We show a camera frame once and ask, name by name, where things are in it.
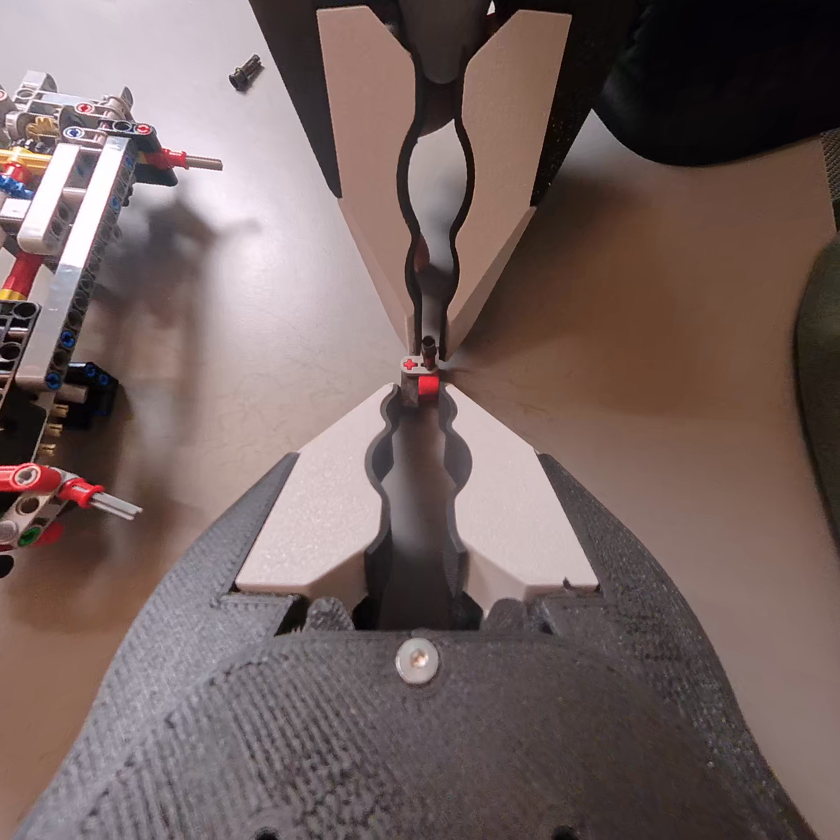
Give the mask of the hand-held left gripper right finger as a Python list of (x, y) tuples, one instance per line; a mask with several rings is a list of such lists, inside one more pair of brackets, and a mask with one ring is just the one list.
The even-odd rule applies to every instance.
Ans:
[(591, 594), (599, 581), (536, 449), (453, 385), (438, 398), (452, 596), (481, 610), (512, 599)]

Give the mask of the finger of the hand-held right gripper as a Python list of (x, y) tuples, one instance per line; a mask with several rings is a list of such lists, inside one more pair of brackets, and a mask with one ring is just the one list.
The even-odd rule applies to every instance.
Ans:
[(410, 53), (365, 5), (317, 12), (339, 208), (394, 331), (414, 345), (406, 281), (412, 235), (397, 190), (400, 155), (415, 116)]
[(534, 215), (539, 158), (572, 16), (522, 9), (467, 64), (461, 117), (472, 197), (455, 248), (447, 356), (465, 340)]

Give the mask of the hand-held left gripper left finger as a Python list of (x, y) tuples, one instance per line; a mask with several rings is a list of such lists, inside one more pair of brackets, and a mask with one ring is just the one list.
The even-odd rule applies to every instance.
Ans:
[(401, 404), (387, 384), (303, 446), (235, 584), (242, 592), (380, 600), (391, 570), (393, 468)]

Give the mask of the small grey black lego assembly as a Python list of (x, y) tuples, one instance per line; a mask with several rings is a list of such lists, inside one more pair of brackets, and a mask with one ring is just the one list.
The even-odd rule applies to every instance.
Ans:
[(407, 355), (401, 362), (401, 380), (399, 384), (402, 405), (406, 408), (418, 408), (436, 405), (438, 399), (432, 403), (421, 404), (417, 397), (417, 378), (426, 373), (439, 373), (438, 345), (433, 335), (423, 336), (419, 345), (419, 354)]

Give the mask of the person's right forearm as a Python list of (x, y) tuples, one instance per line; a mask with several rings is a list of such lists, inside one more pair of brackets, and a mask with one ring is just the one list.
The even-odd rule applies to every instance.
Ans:
[(838, 1), (646, 1), (594, 112), (660, 164), (725, 164), (839, 126)]

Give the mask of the lego car chassis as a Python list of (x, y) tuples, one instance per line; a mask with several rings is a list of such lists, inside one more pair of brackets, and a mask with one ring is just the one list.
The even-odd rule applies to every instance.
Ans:
[(107, 248), (136, 185), (174, 187), (177, 170), (220, 172), (221, 160), (164, 147), (132, 114), (133, 94), (84, 97), (29, 71), (1, 91), (1, 563), (57, 541), (69, 510), (131, 521), (142, 510), (54, 465), (67, 429), (109, 417), (119, 380), (75, 362)]

